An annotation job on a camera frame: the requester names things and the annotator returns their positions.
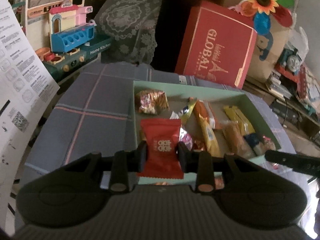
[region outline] toy kitchen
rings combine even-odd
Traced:
[[[84,0],[24,0],[21,23],[32,48],[56,82],[95,60],[112,38],[86,22]]]

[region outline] lace cloth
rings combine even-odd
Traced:
[[[94,18],[99,33],[114,38],[108,56],[150,64],[157,46],[156,23],[162,0],[107,0]]]

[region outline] blue pinwheel petal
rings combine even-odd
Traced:
[[[256,13],[253,19],[254,29],[259,35],[266,35],[270,31],[271,21],[266,13]]]

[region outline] gray tablecloth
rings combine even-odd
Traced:
[[[21,184],[32,181],[87,153],[100,151],[111,156],[119,150],[135,147],[134,124],[131,116],[133,80],[179,83],[175,73],[151,69],[148,65],[119,62],[94,63],[87,67],[53,109],[25,163]],[[188,85],[236,90],[186,76]],[[281,151],[295,150],[268,105],[259,97],[247,93],[281,145]],[[299,185],[310,199],[307,177],[282,166],[273,170],[261,166]],[[102,186],[107,187],[106,173]]]

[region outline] red box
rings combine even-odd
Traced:
[[[241,89],[256,38],[252,19],[202,1],[191,9],[175,73]]]

